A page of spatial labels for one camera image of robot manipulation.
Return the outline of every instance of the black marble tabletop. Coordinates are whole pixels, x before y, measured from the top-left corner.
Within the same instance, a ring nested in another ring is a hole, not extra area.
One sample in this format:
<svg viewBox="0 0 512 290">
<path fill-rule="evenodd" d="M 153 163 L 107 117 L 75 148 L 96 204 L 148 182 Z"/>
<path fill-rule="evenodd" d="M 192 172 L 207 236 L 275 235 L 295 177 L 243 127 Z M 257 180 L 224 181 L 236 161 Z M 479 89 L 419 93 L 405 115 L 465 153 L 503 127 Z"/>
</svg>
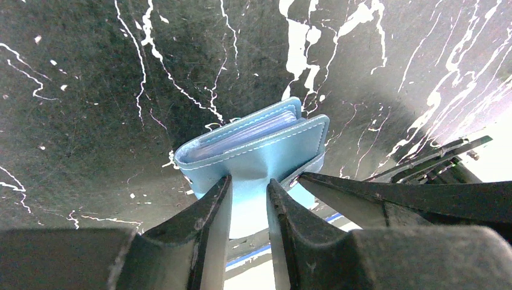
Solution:
<svg viewBox="0 0 512 290">
<path fill-rule="evenodd" d="M 4 0 L 0 228 L 137 227 L 194 202 L 184 142 L 290 96 L 364 179 L 510 105 L 511 0 Z"/>
</svg>

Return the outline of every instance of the light blue leather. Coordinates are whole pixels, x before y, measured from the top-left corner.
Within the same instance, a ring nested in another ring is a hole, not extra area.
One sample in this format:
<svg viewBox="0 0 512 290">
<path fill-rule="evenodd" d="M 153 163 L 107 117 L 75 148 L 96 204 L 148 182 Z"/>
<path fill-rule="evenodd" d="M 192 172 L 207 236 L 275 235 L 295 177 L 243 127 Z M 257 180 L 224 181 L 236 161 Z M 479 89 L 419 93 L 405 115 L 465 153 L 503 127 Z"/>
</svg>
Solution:
<svg viewBox="0 0 512 290">
<path fill-rule="evenodd" d="M 198 198 L 221 177 L 232 175 L 231 239 L 245 237 L 268 227 L 266 187 L 271 178 L 281 181 L 288 190 L 292 179 L 300 173 L 320 171 L 329 118 L 325 115 L 309 120 L 301 118 L 301 105 L 298 98 L 290 98 L 193 139 L 176 151 L 174 160 L 191 181 L 190 187 Z M 184 161 L 187 152 L 200 144 L 222 140 L 284 110 L 293 112 L 299 122 L 221 155 L 190 163 Z M 310 207 L 315 201 L 313 195 L 300 185 L 289 194 L 305 207 Z"/>
</svg>

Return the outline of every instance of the blue wallet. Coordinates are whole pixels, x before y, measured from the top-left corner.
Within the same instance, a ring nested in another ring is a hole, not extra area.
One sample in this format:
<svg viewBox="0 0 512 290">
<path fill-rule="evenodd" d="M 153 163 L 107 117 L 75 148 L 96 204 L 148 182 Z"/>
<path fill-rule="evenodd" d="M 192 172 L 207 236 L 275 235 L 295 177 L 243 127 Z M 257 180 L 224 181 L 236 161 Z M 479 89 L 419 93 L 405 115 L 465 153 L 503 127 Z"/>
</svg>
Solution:
<svg viewBox="0 0 512 290">
<path fill-rule="evenodd" d="M 310 207 L 315 202 L 307 190 L 290 184 L 302 172 L 322 168 L 329 118 L 302 118 L 301 105 L 298 98 L 289 98 L 199 136 L 174 154 L 197 198 L 221 177 L 232 176 L 229 238 L 245 237 L 268 227 L 266 187 L 271 178 L 301 205 Z"/>
</svg>

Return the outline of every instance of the leather wallet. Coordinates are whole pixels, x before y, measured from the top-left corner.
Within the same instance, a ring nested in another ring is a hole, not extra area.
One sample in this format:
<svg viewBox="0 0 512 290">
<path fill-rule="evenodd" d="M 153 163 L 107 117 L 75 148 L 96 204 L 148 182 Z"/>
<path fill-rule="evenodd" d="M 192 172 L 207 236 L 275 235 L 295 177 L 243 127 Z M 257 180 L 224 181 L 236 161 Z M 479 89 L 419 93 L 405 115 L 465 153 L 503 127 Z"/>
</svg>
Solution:
<svg viewBox="0 0 512 290">
<path fill-rule="evenodd" d="M 268 227 L 266 187 L 271 178 L 301 205 L 311 207 L 315 202 L 299 184 L 290 185 L 302 172 L 322 168 L 329 118 L 302 118 L 301 105 L 298 98 L 289 98 L 199 136 L 176 151 L 174 161 L 197 198 L 221 177 L 232 176 L 229 238 Z"/>
</svg>

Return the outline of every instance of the blue stripe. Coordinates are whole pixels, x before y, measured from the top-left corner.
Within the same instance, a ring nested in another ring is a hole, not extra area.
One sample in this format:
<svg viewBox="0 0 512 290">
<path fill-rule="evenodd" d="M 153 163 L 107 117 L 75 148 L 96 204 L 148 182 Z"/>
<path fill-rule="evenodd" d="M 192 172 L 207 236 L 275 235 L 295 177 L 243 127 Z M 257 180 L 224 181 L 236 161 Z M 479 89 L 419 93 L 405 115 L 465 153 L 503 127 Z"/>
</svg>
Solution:
<svg viewBox="0 0 512 290">
<path fill-rule="evenodd" d="M 326 219 L 325 219 L 325 221 L 326 221 L 326 222 L 330 222 L 330 221 L 332 221 L 333 219 L 336 219 L 336 218 L 338 218 L 338 217 L 342 217 L 342 215 L 341 215 L 341 214 L 339 214 L 339 213 L 336 213 L 336 214 L 334 214 L 334 215 L 332 215 L 332 216 L 330 216 L 330 217 L 326 218 Z M 254 255 L 257 255 L 258 253 L 261 253 L 261 252 L 263 252 L 263 251 L 266 251 L 266 250 L 268 250 L 268 249 L 270 249 L 270 245 L 268 245 L 268 246 L 264 246 L 264 247 L 262 247 L 262 248 L 261 248 L 261 249 L 259 249 L 259 250 L 256 250 L 256 251 L 254 251 L 254 252 L 252 252 L 252 253 L 250 253 L 250 254 L 247 254 L 247 255 L 242 256 L 242 257 L 240 257 L 240 258 L 238 258 L 238 259 L 235 259 L 235 260 L 233 260 L 233 261 L 231 261 L 231 262 L 228 262 L 228 263 L 226 264 L 226 267 L 229 267 L 229 266 L 231 266 L 231 265 L 234 265 L 234 264 L 236 264 L 236 263 L 238 263 L 238 262 L 241 262 L 241 261 L 243 261 L 243 260 L 245 260 L 245 259 L 248 259 L 248 258 L 250 258 L 250 257 L 252 257 L 252 256 L 254 256 Z"/>
</svg>

